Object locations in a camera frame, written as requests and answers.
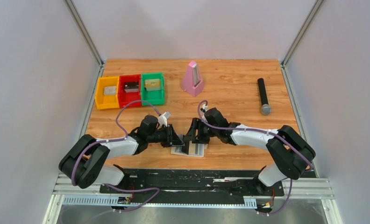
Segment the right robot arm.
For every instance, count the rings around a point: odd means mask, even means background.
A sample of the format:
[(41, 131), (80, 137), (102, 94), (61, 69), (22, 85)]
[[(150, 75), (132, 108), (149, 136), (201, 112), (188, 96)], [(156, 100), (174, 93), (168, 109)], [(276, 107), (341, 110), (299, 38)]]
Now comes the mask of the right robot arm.
[(206, 110), (201, 118), (192, 119), (183, 141), (185, 144), (208, 144), (212, 137), (225, 144), (257, 147), (269, 152), (273, 164), (263, 167), (254, 177), (254, 190), (260, 195), (267, 194), (275, 183), (284, 179), (299, 179), (312, 169), (316, 156), (314, 149), (291, 126), (252, 128), (228, 122), (215, 107)]

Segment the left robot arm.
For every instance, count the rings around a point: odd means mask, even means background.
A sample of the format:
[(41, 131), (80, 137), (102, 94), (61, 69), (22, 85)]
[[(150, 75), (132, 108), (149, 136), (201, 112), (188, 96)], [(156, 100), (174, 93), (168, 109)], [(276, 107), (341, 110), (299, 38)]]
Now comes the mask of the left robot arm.
[(150, 143), (162, 147), (182, 147), (185, 143), (173, 126), (162, 122), (163, 115), (147, 115), (140, 125), (121, 139), (98, 139), (83, 135), (60, 161), (59, 170), (81, 189), (92, 184), (110, 184), (119, 193), (126, 192), (130, 180), (118, 165), (108, 166), (106, 160), (124, 155), (137, 155)]

